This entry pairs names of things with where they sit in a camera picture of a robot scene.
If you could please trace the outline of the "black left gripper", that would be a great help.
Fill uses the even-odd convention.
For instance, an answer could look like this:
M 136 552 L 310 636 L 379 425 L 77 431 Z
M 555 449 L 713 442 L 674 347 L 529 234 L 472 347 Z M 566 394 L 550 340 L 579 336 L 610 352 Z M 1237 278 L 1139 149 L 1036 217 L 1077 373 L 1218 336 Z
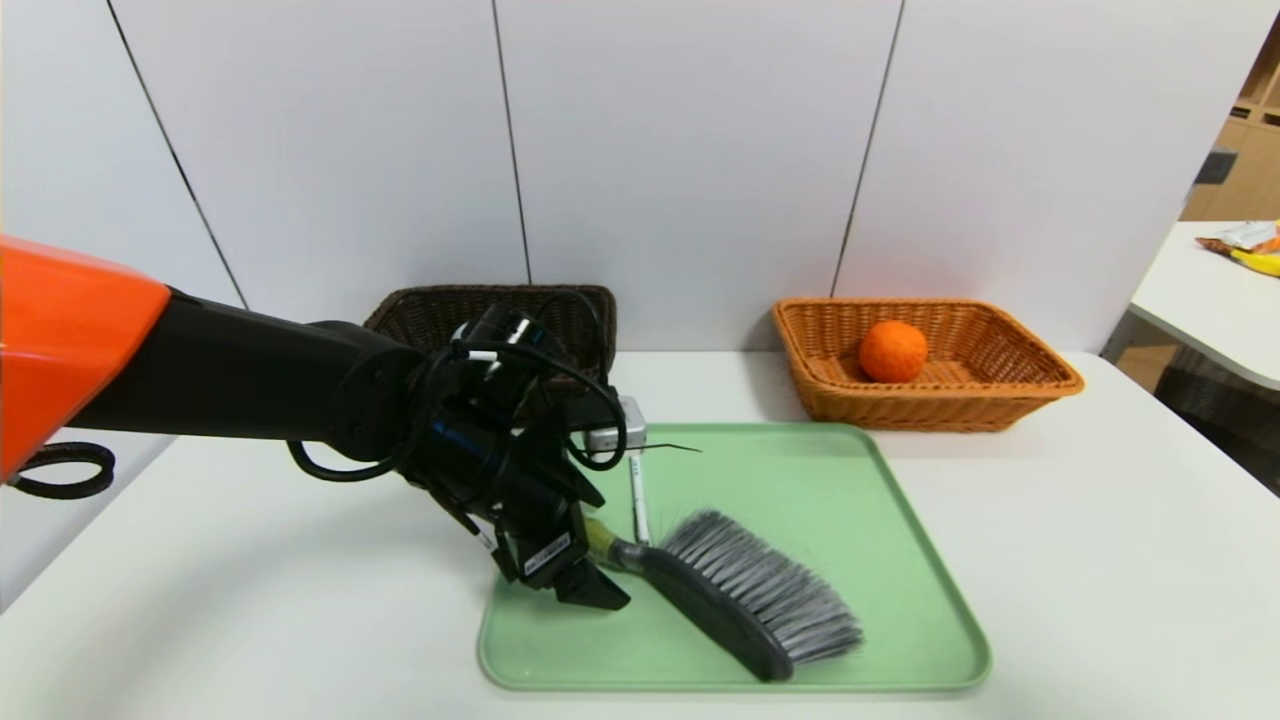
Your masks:
M 495 561 L 508 583 L 553 585 L 559 603 L 620 611 L 631 596 L 586 553 L 579 496 L 571 486 L 525 471 L 499 477 L 492 503 Z

